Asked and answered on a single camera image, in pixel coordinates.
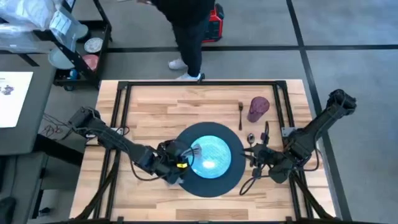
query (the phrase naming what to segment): person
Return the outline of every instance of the person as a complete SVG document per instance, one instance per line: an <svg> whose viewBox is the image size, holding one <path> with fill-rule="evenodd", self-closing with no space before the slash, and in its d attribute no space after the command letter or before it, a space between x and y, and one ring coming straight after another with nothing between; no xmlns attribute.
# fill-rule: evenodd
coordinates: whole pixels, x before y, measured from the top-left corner
<svg viewBox="0 0 398 224"><path fill-rule="evenodd" d="M169 62L171 70L188 68L178 80L199 80L202 76L201 42L208 28L215 0L137 0L153 4L171 22L181 58Z"/></svg>

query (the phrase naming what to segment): desk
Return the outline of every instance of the desk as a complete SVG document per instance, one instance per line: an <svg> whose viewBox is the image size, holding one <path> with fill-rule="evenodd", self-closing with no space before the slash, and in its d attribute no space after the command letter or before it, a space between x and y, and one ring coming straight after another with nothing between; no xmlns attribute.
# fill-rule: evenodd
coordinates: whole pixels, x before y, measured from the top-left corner
<svg viewBox="0 0 398 224"><path fill-rule="evenodd" d="M312 119L303 83L301 80L286 80L286 83L295 125L303 127ZM103 81L99 92L96 109L107 124L111 121L117 85L118 81ZM245 116L255 96L266 97L271 107L258 122L250 123ZM244 104L242 131L238 130L239 101ZM282 110L287 124L286 108L282 106ZM133 86L131 89L126 122L131 131L126 137L134 142L156 148L158 143L176 138L185 128L202 121L214 121L229 127L244 147L249 147L246 142L249 133L254 133L259 142L264 123L268 121L269 147L275 150L283 148L274 93L269 86ZM101 147L86 148L70 217L78 215L95 194L103 156ZM315 164L313 156L307 168ZM216 198L200 198L179 185L167 186L163 180L137 180L131 172L128 156L122 153L111 219L123 216L125 221L281 221L286 216L294 217L289 181L277 184L271 179L261 179L246 195L239 196L241 186L251 176L252 169L248 163L246 165L243 178L233 190ZM142 171L137 171L137 174L148 177ZM312 194L328 213L335 215L322 161L317 171L307 172L306 176ZM106 193L102 217L107 198ZM300 192L299 200L305 216Z"/></svg>
<svg viewBox="0 0 398 224"><path fill-rule="evenodd" d="M53 67L22 68L10 72L33 72L33 76L17 126L0 128L0 163L5 166L0 199L10 196L12 191L11 196L17 200L12 223L26 223L34 214L36 201L40 201L42 169L48 159L46 153L68 160L62 155L71 152L77 157L69 162L76 165L80 165L83 154L37 134L55 75Z"/></svg>

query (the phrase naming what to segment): black floor stripe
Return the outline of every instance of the black floor stripe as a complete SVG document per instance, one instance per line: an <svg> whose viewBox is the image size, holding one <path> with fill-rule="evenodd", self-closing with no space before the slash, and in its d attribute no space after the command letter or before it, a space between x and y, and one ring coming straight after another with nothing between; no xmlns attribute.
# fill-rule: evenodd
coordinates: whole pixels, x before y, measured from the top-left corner
<svg viewBox="0 0 398 224"><path fill-rule="evenodd" d="M302 58L302 62L303 62L305 75L307 77L308 85L310 87L310 94L311 94L312 101L313 101L313 104L315 107L315 112L317 114L320 114L322 112L322 106L320 103L317 87L315 85L315 80L313 78L310 61L308 59L308 55L307 55L307 51L306 51L307 48L304 46L304 41L303 41L302 33L300 30L299 21L297 20L297 16L296 16L296 13L294 10L292 0L286 0L286 3L287 3L287 7L289 9L290 17L292 19L294 32L295 32L295 35L297 38L297 43L298 43L298 46L300 47L300 54L301 54L301 58ZM332 178L333 185L334 185L335 191L336 191L336 196L337 196L338 206L340 208L341 217L344 221L351 221L351 214L349 212L347 199L345 196L343 184L341 182L340 173L337 168L336 158L333 153L330 137L326 133L322 139L323 139L323 144L325 147L325 153L326 153L326 156L328 159L328 165L330 167L331 178Z"/></svg>
<svg viewBox="0 0 398 224"><path fill-rule="evenodd" d="M381 45L307 45L305 50L398 50L397 44Z"/></svg>
<svg viewBox="0 0 398 224"><path fill-rule="evenodd" d="M31 57L27 54L18 54L20 58L22 58L26 63L28 63L32 67L39 67L40 65L36 63Z"/></svg>
<svg viewBox="0 0 398 224"><path fill-rule="evenodd" d="M265 46L205 46L204 52L220 51L275 51L275 50L298 50L294 45L265 45ZM109 48L107 53L141 53L141 52L178 52L176 47L121 47Z"/></svg>
<svg viewBox="0 0 398 224"><path fill-rule="evenodd" d="M283 50L398 50L398 45L257 45L257 46L205 46L204 52L227 51L283 51ZM109 48L107 53L153 53L178 52L176 47L118 47Z"/></svg>

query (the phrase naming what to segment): shoe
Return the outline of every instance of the shoe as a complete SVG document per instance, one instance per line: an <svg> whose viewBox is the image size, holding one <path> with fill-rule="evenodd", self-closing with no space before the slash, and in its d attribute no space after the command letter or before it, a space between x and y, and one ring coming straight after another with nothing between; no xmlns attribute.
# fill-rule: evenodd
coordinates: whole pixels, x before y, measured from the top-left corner
<svg viewBox="0 0 398 224"><path fill-rule="evenodd" d="M201 73L197 77L192 77L188 73L183 74L182 76L176 78L176 80L180 81L197 81L201 78Z"/></svg>
<svg viewBox="0 0 398 224"><path fill-rule="evenodd" d="M176 59L172 62L169 62L169 68L171 70L180 70L180 69L184 69L184 68L188 68L188 65L186 65L184 63L184 61L182 59Z"/></svg>

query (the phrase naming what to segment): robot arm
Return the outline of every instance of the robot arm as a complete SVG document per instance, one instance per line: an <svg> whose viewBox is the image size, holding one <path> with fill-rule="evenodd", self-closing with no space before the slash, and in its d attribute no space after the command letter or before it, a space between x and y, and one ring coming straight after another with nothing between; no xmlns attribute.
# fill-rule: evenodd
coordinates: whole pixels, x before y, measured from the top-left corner
<svg viewBox="0 0 398 224"><path fill-rule="evenodd" d="M296 129L287 136L286 147L283 152L276 152L267 147L267 142L257 144L245 151L253 152L254 156L245 156L252 160L255 169L264 164L270 166L269 175L277 183L287 180L294 167L303 167L316 149L317 140L338 119L354 113L355 98L343 90L335 90L329 95L326 108L306 127Z"/></svg>
<svg viewBox="0 0 398 224"><path fill-rule="evenodd" d="M182 157L183 144L176 141L166 141L159 144L158 149L135 144L109 128L101 119L98 111L93 108L80 108L70 119L69 123L74 131L83 137L94 134L98 142L106 149L115 149L125 152L130 160L148 174L156 174L170 184L176 183L185 169L177 164L187 163Z"/></svg>

